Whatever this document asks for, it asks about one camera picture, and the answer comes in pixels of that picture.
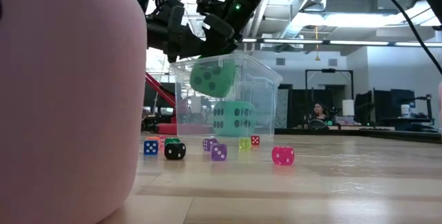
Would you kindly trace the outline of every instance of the wooden surface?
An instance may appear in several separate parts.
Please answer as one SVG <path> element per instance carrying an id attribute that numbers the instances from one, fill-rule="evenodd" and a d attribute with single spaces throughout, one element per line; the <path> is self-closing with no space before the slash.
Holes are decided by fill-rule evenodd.
<path id="1" fill-rule="evenodd" d="M 182 140 L 181 161 L 143 156 L 140 142 L 132 195 L 100 224 L 442 223 L 440 145 L 276 136 L 296 152 L 277 167 L 272 140 L 251 151 L 221 141 L 226 162 L 211 162 L 201 140 Z"/>

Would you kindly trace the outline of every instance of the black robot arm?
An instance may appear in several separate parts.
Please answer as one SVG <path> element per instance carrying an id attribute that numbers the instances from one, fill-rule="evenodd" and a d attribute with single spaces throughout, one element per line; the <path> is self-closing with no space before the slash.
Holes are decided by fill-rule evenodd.
<path id="1" fill-rule="evenodd" d="M 149 0 L 137 0 L 146 12 Z M 184 4 L 178 0 L 156 0 L 157 9 L 146 16 L 148 47 L 163 50 L 169 62 L 177 57 L 213 56 L 230 53 L 242 41 L 240 32 L 261 0 L 197 0 L 197 11 L 206 16 L 206 39 L 196 37 L 182 26 Z"/>

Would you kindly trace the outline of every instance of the plastic container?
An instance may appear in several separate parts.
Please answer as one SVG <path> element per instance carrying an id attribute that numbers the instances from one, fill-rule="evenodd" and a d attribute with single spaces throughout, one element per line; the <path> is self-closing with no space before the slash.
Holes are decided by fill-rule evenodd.
<path id="1" fill-rule="evenodd" d="M 274 135 L 282 77 L 244 54 L 171 64 L 179 137 Z"/>

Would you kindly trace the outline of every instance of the woman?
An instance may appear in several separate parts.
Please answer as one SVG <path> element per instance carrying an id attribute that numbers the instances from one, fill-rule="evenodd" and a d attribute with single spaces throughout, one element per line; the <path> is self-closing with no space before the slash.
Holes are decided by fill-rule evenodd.
<path id="1" fill-rule="evenodd" d="M 315 108 L 314 108 L 314 112 L 316 114 L 315 118 L 317 120 L 326 120 L 327 119 L 327 116 L 324 114 L 325 108 L 322 104 L 316 103 Z"/>

